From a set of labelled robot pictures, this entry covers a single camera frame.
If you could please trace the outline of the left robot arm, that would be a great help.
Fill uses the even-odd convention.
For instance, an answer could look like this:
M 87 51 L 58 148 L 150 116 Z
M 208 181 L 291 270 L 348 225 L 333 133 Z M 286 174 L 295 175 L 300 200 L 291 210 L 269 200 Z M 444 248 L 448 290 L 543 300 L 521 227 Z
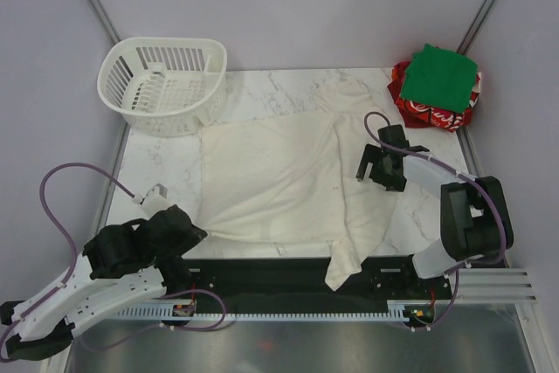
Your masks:
M 192 278 L 183 255 L 207 236 L 176 205 L 149 219 L 105 226 L 85 244 L 72 272 L 29 300 L 2 304 L 2 362 L 44 360 L 122 309 L 184 296 Z

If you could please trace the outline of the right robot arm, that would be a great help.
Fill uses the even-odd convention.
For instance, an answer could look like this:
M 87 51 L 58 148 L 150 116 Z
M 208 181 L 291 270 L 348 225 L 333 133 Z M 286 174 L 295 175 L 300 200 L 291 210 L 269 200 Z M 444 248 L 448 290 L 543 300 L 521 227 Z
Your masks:
M 356 179 L 368 177 L 387 191 L 403 192 L 415 183 L 439 200 L 440 239 L 411 257 L 413 267 L 400 275 L 402 291 L 413 298 L 431 288 L 431 278 L 473 259 L 500 261 L 514 243 L 514 234 L 500 181 L 475 177 L 435 158 L 423 146 L 412 147 L 400 125 L 371 136 Z

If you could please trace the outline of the cream white t shirt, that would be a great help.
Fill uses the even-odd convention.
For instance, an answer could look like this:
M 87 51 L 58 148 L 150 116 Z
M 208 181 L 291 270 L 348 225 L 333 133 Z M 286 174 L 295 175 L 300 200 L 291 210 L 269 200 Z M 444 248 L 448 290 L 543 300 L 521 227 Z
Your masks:
M 202 132 L 197 222 L 213 237 L 326 244 L 326 285 L 340 288 L 382 243 L 397 198 L 356 172 L 376 103 L 357 84 L 315 92 L 313 111 L 216 125 Z

